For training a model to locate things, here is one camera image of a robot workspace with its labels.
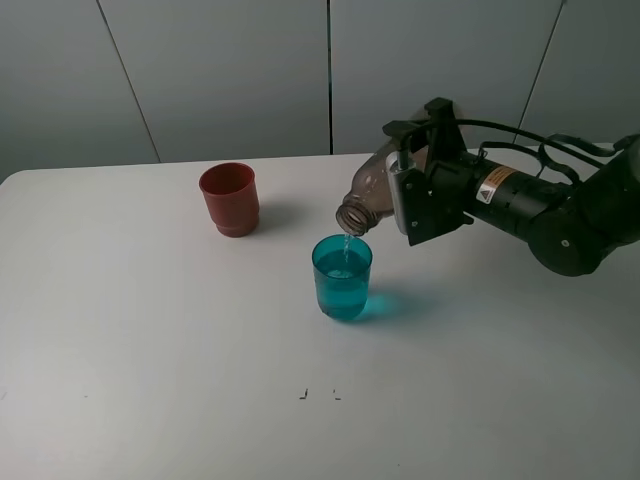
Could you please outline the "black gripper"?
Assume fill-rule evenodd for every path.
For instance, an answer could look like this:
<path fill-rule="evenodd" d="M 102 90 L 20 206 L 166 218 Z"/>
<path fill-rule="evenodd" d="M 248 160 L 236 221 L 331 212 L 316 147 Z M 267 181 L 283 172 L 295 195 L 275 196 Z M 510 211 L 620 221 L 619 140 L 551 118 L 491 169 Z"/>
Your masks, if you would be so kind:
<path fill-rule="evenodd" d="M 449 99 L 437 97 L 424 105 L 427 120 L 393 120 L 383 126 L 401 166 L 408 160 L 415 170 L 403 184 L 408 243 L 419 245 L 469 225 L 465 194 L 474 173 L 460 127 L 468 122 L 454 117 Z"/>

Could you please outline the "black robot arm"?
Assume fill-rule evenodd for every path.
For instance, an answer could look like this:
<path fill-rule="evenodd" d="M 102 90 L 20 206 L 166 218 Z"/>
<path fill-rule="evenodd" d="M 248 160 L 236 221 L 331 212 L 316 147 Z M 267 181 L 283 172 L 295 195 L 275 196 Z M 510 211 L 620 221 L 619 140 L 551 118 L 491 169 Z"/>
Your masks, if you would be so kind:
<path fill-rule="evenodd" d="M 578 277 L 638 241 L 637 135 L 601 148 L 459 119 L 444 98 L 424 109 L 424 119 L 383 128 L 394 147 L 394 214 L 410 245 L 481 220 L 525 242 L 547 269 Z"/>

